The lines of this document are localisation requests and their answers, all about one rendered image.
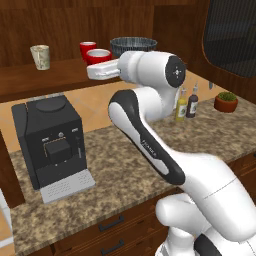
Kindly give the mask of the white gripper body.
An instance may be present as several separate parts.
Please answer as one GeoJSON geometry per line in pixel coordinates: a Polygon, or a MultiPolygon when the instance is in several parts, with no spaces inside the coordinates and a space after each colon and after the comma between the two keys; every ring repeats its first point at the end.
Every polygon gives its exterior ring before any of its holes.
{"type": "Polygon", "coordinates": [[[118,77],[120,70],[118,69],[118,60],[110,60],[87,67],[87,75],[92,80],[107,80],[118,77]]]}

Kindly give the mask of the open wooden cabinet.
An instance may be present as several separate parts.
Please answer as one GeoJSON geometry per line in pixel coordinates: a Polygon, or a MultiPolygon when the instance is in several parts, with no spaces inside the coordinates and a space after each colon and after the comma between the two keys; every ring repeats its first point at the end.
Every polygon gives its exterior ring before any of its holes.
{"type": "Polygon", "coordinates": [[[0,0],[0,103],[90,87],[79,43],[107,48],[121,36],[180,47],[187,59],[196,32],[197,0],[0,0]],[[50,48],[50,69],[38,70],[30,47],[50,48]]]}

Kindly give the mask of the cabinet door with dark glass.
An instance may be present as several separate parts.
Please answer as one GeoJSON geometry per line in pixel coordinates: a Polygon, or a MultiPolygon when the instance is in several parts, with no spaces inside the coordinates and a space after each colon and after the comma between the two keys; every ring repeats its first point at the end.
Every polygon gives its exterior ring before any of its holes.
{"type": "Polygon", "coordinates": [[[197,0],[187,68],[256,104],[256,0],[197,0]]]}

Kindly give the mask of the plain wooden cabinet door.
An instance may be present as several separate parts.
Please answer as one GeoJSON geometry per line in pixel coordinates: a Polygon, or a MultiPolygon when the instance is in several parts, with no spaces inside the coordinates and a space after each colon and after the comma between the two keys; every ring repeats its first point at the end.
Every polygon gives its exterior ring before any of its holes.
{"type": "Polygon", "coordinates": [[[10,208],[25,202],[17,175],[7,151],[2,132],[0,131],[0,188],[10,208]]]}

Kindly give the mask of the red bowl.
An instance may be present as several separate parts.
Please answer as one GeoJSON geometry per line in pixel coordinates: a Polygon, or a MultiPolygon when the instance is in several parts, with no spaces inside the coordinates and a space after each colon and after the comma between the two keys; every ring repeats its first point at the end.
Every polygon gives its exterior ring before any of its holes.
{"type": "Polygon", "coordinates": [[[112,54],[106,49],[92,49],[86,53],[86,62],[88,65],[94,65],[112,59],[112,54]]]}

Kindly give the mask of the red cup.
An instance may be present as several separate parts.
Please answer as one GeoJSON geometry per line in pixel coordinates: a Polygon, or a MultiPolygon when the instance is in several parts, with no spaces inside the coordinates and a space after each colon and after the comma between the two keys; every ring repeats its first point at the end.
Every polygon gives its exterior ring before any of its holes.
{"type": "Polygon", "coordinates": [[[87,52],[89,50],[95,49],[96,47],[97,47],[97,44],[95,42],[89,42],[89,41],[81,42],[80,53],[81,53],[82,59],[84,61],[87,61],[87,52]]]}

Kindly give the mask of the dark grey fluted bowl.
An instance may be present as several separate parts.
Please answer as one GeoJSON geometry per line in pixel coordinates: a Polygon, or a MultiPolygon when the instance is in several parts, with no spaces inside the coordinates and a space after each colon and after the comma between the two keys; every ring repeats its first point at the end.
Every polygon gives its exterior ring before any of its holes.
{"type": "Polygon", "coordinates": [[[153,51],[158,42],[145,37],[119,37],[110,40],[112,54],[120,57],[126,51],[153,51]]]}

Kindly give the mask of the beige patterned cup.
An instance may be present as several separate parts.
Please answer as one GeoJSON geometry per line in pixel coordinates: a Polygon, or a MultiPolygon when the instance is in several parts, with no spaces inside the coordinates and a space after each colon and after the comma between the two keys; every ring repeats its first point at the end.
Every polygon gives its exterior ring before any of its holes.
{"type": "Polygon", "coordinates": [[[50,69],[50,48],[47,45],[31,46],[30,52],[38,70],[50,69]]]}

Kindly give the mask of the black coffee machine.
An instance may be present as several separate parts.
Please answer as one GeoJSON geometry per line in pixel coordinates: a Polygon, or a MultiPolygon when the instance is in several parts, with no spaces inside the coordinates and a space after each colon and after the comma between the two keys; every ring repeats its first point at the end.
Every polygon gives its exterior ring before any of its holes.
{"type": "Polygon", "coordinates": [[[96,185],[87,168],[82,119],[66,96],[16,104],[12,116],[32,186],[44,203],[96,185]]]}

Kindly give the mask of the yellow oil bottle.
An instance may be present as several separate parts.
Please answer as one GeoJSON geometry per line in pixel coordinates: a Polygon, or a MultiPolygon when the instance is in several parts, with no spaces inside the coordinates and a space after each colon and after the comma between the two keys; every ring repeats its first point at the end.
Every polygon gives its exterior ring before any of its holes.
{"type": "Polygon", "coordinates": [[[183,121],[187,110],[186,89],[183,88],[176,106],[176,120],[183,121]]]}

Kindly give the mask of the dark brown sauce bottle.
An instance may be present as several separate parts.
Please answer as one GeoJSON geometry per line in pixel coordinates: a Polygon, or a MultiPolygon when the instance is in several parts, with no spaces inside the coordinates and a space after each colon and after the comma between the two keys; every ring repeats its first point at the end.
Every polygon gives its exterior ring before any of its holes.
{"type": "Polygon", "coordinates": [[[191,96],[188,98],[188,105],[186,111],[187,118],[194,118],[196,114],[196,109],[198,105],[198,84],[195,84],[191,96]]]}

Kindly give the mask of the potted green plant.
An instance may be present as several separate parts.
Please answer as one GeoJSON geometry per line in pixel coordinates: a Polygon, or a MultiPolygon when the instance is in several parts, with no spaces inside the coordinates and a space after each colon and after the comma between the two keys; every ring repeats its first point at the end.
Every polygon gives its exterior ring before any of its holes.
{"type": "Polygon", "coordinates": [[[220,92],[214,101],[214,108],[220,112],[232,113],[238,105],[237,96],[232,92],[220,92]]]}

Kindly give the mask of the wooden drawer front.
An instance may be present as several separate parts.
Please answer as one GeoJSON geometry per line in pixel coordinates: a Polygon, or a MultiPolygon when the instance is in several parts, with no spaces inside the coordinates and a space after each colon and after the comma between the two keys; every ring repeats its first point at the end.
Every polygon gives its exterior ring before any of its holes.
{"type": "Polygon", "coordinates": [[[229,166],[256,204],[256,152],[230,162],[229,166]]]}
{"type": "Polygon", "coordinates": [[[159,245],[166,235],[167,227],[160,225],[154,216],[148,216],[120,233],[101,239],[97,243],[79,247],[69,256],[102,256],[100,252],[102,248],[105,250],[111,248],[120,239],[124,240],[124,246],[106,256],[142,256],[159,245]]]}
{"type": "Polygon", "coordinates": [[[53,245],[54,256],[69,256],[74,250],[78,249],[79,247],[88,246],[90,243],[97,243],[101,239],[105,239],[108,236],[112,236],[116,233],[120,233],[125,228],[130,227],[131,225],[134,225],[141,220],[144,220],[148,216],[154,216],[156,218],[155,206],[157,201],[166,196],[174,195],[180,192],[180,189],[173,188],[139,205],[136,205],[128,210],[118,213],[115,216],[112,216],[104,221],[101,221],[98,224],[90,226],[84,229],[83,231],[80,231],[74,235],[71,235],[58,242],[55,242],[53,245]],[[124,216],[124,222],[106,231],[99,231],[99,224],[105,226],[117,220],[120,215],[124,216]]]}

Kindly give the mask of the white appliance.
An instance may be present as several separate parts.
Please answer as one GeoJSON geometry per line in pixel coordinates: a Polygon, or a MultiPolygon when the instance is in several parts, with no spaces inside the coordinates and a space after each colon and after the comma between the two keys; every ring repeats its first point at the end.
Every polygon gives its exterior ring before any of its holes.
{"type": "Polygon", "coordinates": [[[13,243],[10,208],[0,189],[0,248],[13,243]]]}

